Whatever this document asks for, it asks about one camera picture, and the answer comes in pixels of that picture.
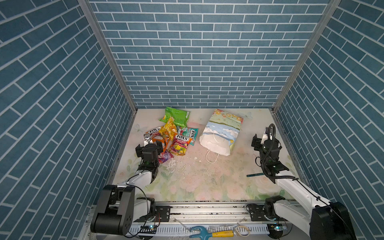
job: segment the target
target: table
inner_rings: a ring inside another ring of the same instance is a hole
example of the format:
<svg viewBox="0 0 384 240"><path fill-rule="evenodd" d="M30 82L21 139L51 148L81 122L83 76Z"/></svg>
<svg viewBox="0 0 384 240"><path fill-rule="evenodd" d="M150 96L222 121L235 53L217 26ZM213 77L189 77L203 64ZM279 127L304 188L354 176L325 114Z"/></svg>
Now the table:
<svg viewBox="0 0 384 240"><path fill-rule="evenodd" d="M246 177L247 174L262 172L255 164L258 151L251 147L252 137L262 137L265 127L274 123L268 109L222 109L244 118L242 129L230 156L218 156L215 163L206 160L208 150L200 145L202 134L214 109L186 109L190 111L188 127L198 128L195 145L189 145L185 156L175 156L159 166L156 179L143 190L147 197L156 201L203 201L203 200L253 200L281 195L292 196L273 184L265 176ZM128 141L118 165L113 184L133 176L141 161L135 147L144 145L143 134L164 125L159 119L164 109L139 109ZM279 132L276 139L281 142L280 161L296 176L297 171L282 142ZM214 161L217 154L210 152L208 159Z"/></svg>

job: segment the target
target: candy bag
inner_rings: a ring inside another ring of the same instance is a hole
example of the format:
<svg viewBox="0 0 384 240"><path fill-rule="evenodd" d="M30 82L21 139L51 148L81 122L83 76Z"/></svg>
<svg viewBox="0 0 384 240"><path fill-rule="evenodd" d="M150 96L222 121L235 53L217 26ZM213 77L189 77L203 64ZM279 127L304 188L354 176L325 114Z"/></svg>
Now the candy bag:
<svg viewBox="0 0 384 240"><path fill-rule="evenodd" d="M191 141L192 146L195 145L195 140L196 140L198 130L199 129L197 129L197 128L179 127L179 126L177 127L177 133L179 135L183 135L183 136L192 138L192 141Z"/></svg>
<svg viewBox="0 0 384 240"><path fill-rule="evenodd" d="M168 151L174 155L184 156L191 141L190 137L176 134Z"/></svg>
<svg viewBox="0 0 384 240"><path fill-rule="evenodd" d="M173 123L174 118L170 117L167 123L159 130L161 135L169 135L171 139L177 134L177 129L175 124Z"/></svg>
<svg viewBox="0 0 384 240"><path fill-rule="evenodd" d="M173 155L168 152L168 150L165 150L164 152L160 153L157 158L159 160L159 163L165 163L167 160L173 158Z"/></svg>
<svg viewBox="0 0 384 240"><path fill-rule="evenodd" d="M174 118L175 125L178 125L180 127L187 127L189 112L171 107L166 107L166 113L164 117L159 120L162 122L167 122L170 117Z"/></svg>
<svg viewBox="0 0 384 240"><path fill-rule="evenodd" d="M144 146L150 143L155 143L160 141L163 146L163 152L168 148L171 138L168 135L163 135L159 133L159 130L162 127L157 127L155 129L149 130L144 134Z"/></svg>

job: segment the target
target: brick wall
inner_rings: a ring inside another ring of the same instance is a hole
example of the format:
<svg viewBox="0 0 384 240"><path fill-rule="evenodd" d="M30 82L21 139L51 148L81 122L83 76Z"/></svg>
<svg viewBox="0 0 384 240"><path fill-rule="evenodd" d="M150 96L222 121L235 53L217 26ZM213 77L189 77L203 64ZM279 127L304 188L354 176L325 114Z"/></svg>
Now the brick wall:
<svg viewBox="0 0 384 240"><path fill-rule="evenodd" d="M278 116L311 186L384 239L384 1L342 0Z"/></svg>
<svg viewBox="0 0 384 240"><path fill-rule="evenodd" d="M328 0L91 3L139 108L270 108Z"/></svg>
<svg viewBox="0 0 384 240"><path fill-rule="evenodd" d="M78 237L131 114L76 0L0 1L0 239Z"/></svg>

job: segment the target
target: green candy bag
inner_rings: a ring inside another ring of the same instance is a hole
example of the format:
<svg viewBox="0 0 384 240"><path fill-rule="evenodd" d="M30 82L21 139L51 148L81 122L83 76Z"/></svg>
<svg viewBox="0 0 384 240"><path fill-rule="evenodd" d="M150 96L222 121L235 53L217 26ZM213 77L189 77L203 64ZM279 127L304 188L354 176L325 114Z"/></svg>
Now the green candy bag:
<svg viewBox="0 0 384 240"><path fill-rule="evenodd" d="M180 127L187 127L189 112L171 107L166 107L166 114L159 120L166 123L170 117L174 118L173 123L175 125L178 125Z"/></svg>

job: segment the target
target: yellow hammer handle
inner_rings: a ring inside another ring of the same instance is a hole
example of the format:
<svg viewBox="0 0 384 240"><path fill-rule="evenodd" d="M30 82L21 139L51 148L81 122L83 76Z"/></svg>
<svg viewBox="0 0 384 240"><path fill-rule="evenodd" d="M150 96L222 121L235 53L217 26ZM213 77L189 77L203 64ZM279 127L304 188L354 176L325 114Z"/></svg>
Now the yellow hammer handle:
<svg viewBox="0 0 384 240"><path fill-rule="evenodd" d="M212 237L233 237L233 231L221 231L212 233Z"/></svg>

